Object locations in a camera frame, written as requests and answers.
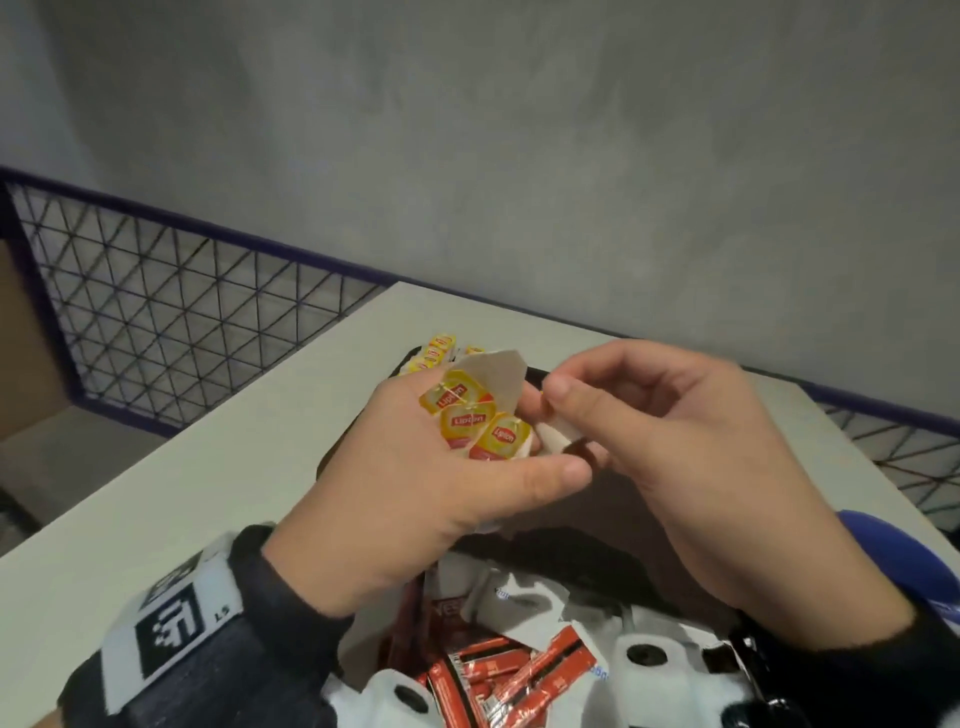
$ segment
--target fingernail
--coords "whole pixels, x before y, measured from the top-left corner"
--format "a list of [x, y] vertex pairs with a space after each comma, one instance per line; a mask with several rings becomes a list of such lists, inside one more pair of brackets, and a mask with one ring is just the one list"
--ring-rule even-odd
[[590, 465], [586, 460], [574, 457], [564, 465], [561, 480], [568, 491], [579, 491], [581, 488], [586, 487], [592, 479], [593, 470], [590, 469]]
[[548, 400], [563, 401], [572, 386], [572, 376], [550, 375], [543, 381], [543, 394]]

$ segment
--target person's right hand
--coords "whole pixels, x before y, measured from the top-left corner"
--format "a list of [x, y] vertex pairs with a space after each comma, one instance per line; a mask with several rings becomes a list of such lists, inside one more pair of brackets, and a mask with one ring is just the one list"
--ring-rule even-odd
[[619, 340], [567, 359], [543, 396], [634, 481], [694, 578], [782, 639], [853, 646], [912, 620], [735, 364]]

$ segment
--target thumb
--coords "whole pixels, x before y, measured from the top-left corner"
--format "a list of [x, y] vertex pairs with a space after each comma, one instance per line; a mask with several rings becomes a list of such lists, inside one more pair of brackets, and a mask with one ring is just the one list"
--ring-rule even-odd
[[481, 521], [503, 519], [539, 508], [586, 488], [593, 472], [576, 455], [539, 455], [519, 460], [464, 463], [463, 485], [476, 494], [475, 514]]
[[660, 422], [572, 376], [548, 376], [543, 395], [559, 415], [625, 465], [641, 459], [647, 438]]

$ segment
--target person's left hand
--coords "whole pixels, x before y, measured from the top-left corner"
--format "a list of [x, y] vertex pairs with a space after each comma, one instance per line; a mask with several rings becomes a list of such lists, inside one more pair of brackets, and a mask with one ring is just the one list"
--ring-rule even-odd
[[[483, 522], [586, 487], [574, 455], [488, 462], [447, 447], [418, 398], [441, 370], [388, 379], [316, 484], [280, 522], [263, 553], [305, 601], [328, 617], [352, 612], [411, 578]], [[536, 405], [527, 385], [526, 402]]]

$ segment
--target brown panel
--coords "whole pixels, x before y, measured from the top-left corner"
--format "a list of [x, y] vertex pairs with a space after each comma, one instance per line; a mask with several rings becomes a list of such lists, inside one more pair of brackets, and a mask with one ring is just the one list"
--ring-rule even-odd
[[69, 404], [60, 372], [0, 240], [0, 440]]

